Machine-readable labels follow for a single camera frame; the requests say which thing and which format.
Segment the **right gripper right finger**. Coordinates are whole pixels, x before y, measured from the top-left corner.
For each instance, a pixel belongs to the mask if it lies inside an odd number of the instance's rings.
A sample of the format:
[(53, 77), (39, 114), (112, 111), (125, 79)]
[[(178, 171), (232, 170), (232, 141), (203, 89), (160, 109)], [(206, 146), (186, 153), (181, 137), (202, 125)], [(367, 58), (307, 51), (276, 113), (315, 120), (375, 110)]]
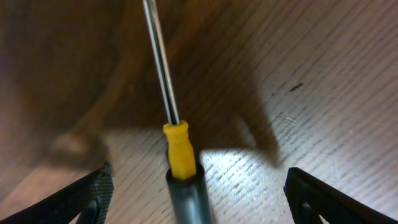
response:
[(284, 193), (295, 224), (397, 224), (397, 220), (358, 202), (298, 167), (288, 169)]

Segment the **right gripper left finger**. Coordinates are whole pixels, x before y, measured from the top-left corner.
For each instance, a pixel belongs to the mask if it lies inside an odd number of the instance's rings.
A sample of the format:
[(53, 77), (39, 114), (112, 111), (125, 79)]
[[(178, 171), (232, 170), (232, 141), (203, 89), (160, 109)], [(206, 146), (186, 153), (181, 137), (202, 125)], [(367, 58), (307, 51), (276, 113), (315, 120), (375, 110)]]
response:
[(78, 179), (47, 198), (3, 220), (2, 224), (104, 224), (113, 196), (111, 164)]

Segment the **black yellow screwdriver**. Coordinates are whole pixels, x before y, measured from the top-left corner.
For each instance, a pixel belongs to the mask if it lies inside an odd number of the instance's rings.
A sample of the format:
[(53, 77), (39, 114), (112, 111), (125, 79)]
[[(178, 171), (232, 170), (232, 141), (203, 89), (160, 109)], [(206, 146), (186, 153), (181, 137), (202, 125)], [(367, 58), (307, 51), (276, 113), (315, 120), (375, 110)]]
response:
[(170, 167), (166, 182), (176, 220), (178, 223), (213, 223), (205, 171), (196, 161), (188, 123), (179, 117), (157, 6), (154, 0), (142, 3), (168, 120), (163, 127)]

